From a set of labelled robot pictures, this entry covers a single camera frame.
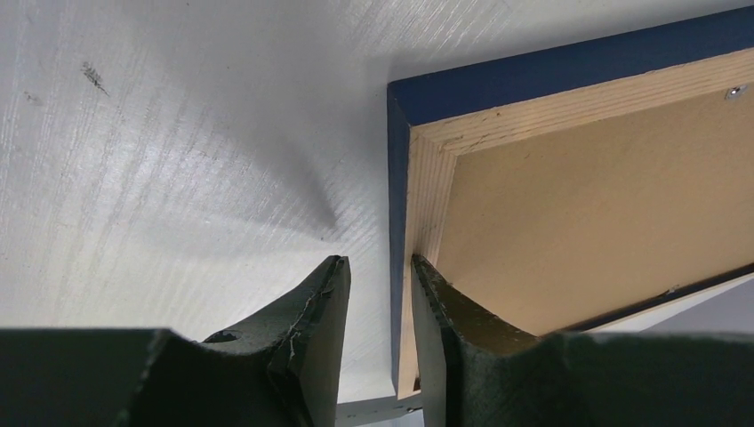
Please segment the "blue wooden photo frame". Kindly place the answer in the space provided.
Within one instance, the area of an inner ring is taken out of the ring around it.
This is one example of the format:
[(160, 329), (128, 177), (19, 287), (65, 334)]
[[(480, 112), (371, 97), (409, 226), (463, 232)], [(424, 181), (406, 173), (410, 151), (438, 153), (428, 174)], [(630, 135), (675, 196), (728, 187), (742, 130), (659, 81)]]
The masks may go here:
[(412, 267), (531, 334), (638, 329), (753, 276), (753, 7), (387, 87), (392, 377)]

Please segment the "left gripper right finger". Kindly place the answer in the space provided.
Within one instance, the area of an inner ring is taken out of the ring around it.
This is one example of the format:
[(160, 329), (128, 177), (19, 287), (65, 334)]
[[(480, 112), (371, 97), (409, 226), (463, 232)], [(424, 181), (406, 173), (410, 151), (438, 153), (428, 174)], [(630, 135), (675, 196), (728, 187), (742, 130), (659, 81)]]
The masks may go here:
[(751, 334), (538, 337), (412, 259), (428, 426), (750, 426)]

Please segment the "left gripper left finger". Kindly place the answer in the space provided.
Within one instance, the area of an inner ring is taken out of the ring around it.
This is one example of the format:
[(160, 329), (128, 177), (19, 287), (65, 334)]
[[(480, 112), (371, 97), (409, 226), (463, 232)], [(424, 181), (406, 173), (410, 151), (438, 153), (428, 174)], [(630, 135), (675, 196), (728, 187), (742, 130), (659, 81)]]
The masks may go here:
[(4, 426), (332, 426), (346, 257), (192, 341), (169, 328), (5, 328)]

